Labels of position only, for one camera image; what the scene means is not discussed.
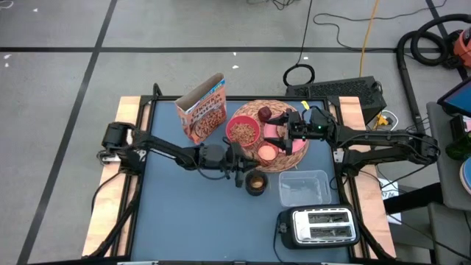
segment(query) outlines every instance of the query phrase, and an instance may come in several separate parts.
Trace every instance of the gray floor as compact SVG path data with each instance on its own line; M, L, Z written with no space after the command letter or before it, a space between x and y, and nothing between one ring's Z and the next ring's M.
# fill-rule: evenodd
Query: gray floor
M436 5L442 0L433 0ZM118 0L103 47L293 47L299 46L308 1L278 11L269 1L245 0ZM333 13L368 18L374 0L314 0L311 17ZM91 52L99 36L110 0L26 0L0 8L0 257L16 264L57 154ZM425 0L383 0L377 16L409 13L427 7ZM440 15L471 13L467 0L449 0ZM375 21L369 47L394 48L409 30L433 17L430 11L393 21ZM340 40L360 47L367 22L352 23L319 16L319 22L341 27ZM448 32L465 28L449 23ZM432 32L439 34L437 28ZM303 63L316 69L316 81L358 76L359 53L344 53L336 43L336 29L310 22ZM432 47L423 41L421 47ZM45 51L34 47L88 47L86 52ZM181 52L100 53L71 134L67 151L44 213L29 262L79 258L90 220L90 201L102 168L95 159L106 123L116 114L120 96L149 94L158 82L165 95L191 90L220 71L229 95L283 95L283 72L297 52ZM436 101L461 81L457 71L422 66L406 58L422 115L425 104ZM400 119L398 128L411 125L406 98L392 53L366 54L364 75L383 84L387 109ZM294 72L292 83L308 74ZM416 168L410 163L380 166L394 179ZM422 187L438 180L436 167L401 182ZM398 251L407 259L410 249Z

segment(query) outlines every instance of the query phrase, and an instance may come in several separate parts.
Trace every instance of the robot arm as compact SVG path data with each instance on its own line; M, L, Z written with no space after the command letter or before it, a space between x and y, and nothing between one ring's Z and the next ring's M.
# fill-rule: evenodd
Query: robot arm
M335 163L340 164L343 173L351 176L358 175L358 171L369 164L408 160L415 164L428 165L435 163L440 154L437 141L428 135L406 130L353 130L337 124L331 113L318 107L312 110L309 123L305 122L297 111L289 109L267 123L287 124L288 133L285 138L265 138L269 143L285 150L287 155L292 153L294 139L327 141L333 149L356 144L389 147L368 152L349 149L334 152Z
M132 143L127 141L128 133L132 136ZM220 170L227 179L230 178L231 172L236 172L235 185L240 188L244 181L242 173L254 169L259 162L248 158L239 143L230 143L228 139L223 141L229 145L227 150L215 144L180 147L141 131L132 124L113 122L108 124L102 146L107 152L118 155L121 159L121 170L128 173L141 173L141 161L144 157L141 151L155 152L174 160L186 170Z

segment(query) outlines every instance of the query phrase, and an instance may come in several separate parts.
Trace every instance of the plastic container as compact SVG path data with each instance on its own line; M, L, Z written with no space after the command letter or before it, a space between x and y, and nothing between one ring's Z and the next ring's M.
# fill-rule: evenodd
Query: plastic container
M285 207L330 204L329 180L322 170L281 172L280 201Z

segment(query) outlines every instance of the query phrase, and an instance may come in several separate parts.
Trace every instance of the wooden board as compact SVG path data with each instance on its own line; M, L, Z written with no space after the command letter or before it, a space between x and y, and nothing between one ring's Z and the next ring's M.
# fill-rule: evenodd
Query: wooden board
M358 97L345 96L339 99L344 125L354 130L365 130L366 127ZM369 146L351 146L350 148L362 152L370 150ZM377 176L374 166L365 166L362 171ZM395 257L396 252L394 250L391 231L389 230L389 224L386 218L386 210L377 180L360 172L360 174L355 177L355 181L364 224L384 250ZM350 197L348 185L346 185L345 188L347 196ZM375 258L373 251L370 250L369 253L372 258ZM355 246L355 256L361 257L361 249L358 245Z
M118 112L116 114L116 121L125 121L135 123L138 115L139 96L124 96L119 103ZM352 127L357 130L365 130L363 114L358 98L356 97L341 97L340 98L341 114L346 126ZM141 129L145 130L147 119L149 116L149 108L144 111L143 126ZM352 146L352 149L367 151L368 146ZM103 183L109 177L114 175L119 168L118 163L111 163L103 168L102 179ZM363 168L365 172L369 172L376 176L374 166L366 166ZM386 219L386 212L384 209L381 191L378 182L371 177L360 173L356 178L356 185L358 189L358 196L360 200L361 212L365 225L369 228L372 235L383 246L384 250L390 255L395 256L394 245L392 243L389 225ZM88 228L87 239L83 249L83 255L93 252L107 236L110 229L116 223L118 216L119 203L121 201L121 193L123 191L124 176L117 177L116 180L106 185L96 198L95 211L91 217L91 223ZM131 193L129 198L132 197L133 187L135 186L135 179L131 182ZM350 191L346 186L347 196L350 197ZM118 254L123 255L127 241L127 234L129 231L129 224L126 224L121 232L120 245L118 246ZM361 257L361 248L359 244L355 246L355 255Z
M123 96L119 101L118 111L115 121L129 122L135 124L138 116L140 96ZM146 124L149 111L144 113L143 122ZM100 184L112 177L118 172L119 163L110 163L103 167ZM89 255L103 242L111 228L116 223L119 211L119 204L124 187L124 174L121 174L113 181L109 182L96 196L95 208L91 215L90 225L88 226L87 238L83 247L82 254ZM129 225L123 229L121 238L127 238L123 234L126 233ZM125 244L120 244L118 253L124 254Z

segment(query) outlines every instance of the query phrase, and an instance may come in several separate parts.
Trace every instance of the sticker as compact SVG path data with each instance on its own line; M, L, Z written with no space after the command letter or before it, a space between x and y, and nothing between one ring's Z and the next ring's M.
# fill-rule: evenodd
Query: sticker
M305 100L301 101L301 104L306 110L309 110L309 104Z

